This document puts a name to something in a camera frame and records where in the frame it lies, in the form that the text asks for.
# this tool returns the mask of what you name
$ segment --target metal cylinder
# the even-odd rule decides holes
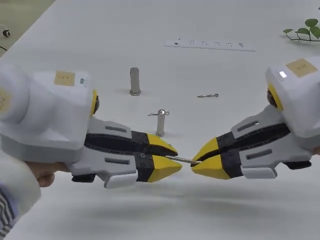
[[[158,137],[163,137],[165,135],[165,118],[166,118],[166,111],[163,109],[160,109],[158,111],[158,121],[156,125],[156,132],[155,135]]]
[[[130,68],[130,83],[131,83],[130,94],[132,96],[139,96],[141,93],[140,80],[139,80],[139,68],[137,67]]]

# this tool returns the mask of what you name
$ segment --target plant leaf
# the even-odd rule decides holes
[[[283,30],[283,32],[284,32],[285,34],[290,33],[291,31],[293,31],[293,29],[291,29],[291,28],[288,28],[288,29]]]
[[[306,29],[306,28],[304,28],[304,27],[299,28],[298,31],[297,31],[297,33],[298,33],[298,34],[307,34],[307,35],[310,34],[309,30]]]
[[[310,27],[310,32],[312,33],[313,36],[315,36],[317,39],[320,38],[320,29],[317,26],[312,26]]]
[[[307,27],[314,27],[315,25],[318,24],[318,19],[315,19],[315,18],[309,18],[307,20],[305,20],[305,25]]]

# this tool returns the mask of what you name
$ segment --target small metal part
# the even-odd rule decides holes
[[[219,94],[215,93],[215,94],[206,94],[206,95],[199,95],[197,96],[198,98],[218,98]]]
[[[171,159],[173,161],[183,162],[183,163],[188,163],[188,164],[197,165],[197,164],[201,163],[201,161],[193,161],[193,160],[182,158],[182,157],[178,157],[178,156],[165,156],[165,157],[168,158],[168,159]]]
[[[170,114],[170,112],[166,111],[165,115],[168,116]],[[158,116],[159,113],[149,113],[148,116]]]
[[[141,94],[139,68],[137,67],[130,68],[130,83],[131,83],[130,94],[132,96],[139,96]]]
[[[158,137],[163,137],[165,135],[165,118],[166,118],[166,111],[160,109],[158,111],[158,121],[156,125],[156,132],[155,135]]]

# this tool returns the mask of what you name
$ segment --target gray gripper body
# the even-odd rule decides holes
[[[123,138],[132,138],[127,126],[112,121],[102,121],[93,117],[90,121],[89,134],[108,134]],[[67,165],[72,175],[97,174],[104,181],[105,188],[117,188],[132,185],[138,178],[136,160],[133,155],[113,154],[82,149],[80,160]]]
[[[262,112],[250,116],[235,125],[231,131],[235,138],[239,138],[264,127],[285,123],[281,113],[273,106],[268,105]],[[309,161],[313,152],[302,147],[302,141],[291,132],[288,135],[269,144],[240,151],[241,171],[247,179],[274,179],[275,170],[279,163]]]

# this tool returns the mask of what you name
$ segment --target black cable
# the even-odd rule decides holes
[[[5,51],[8,51],[7,49],[5,49],[3,46],[0,46],[0,49],[3,49]]]

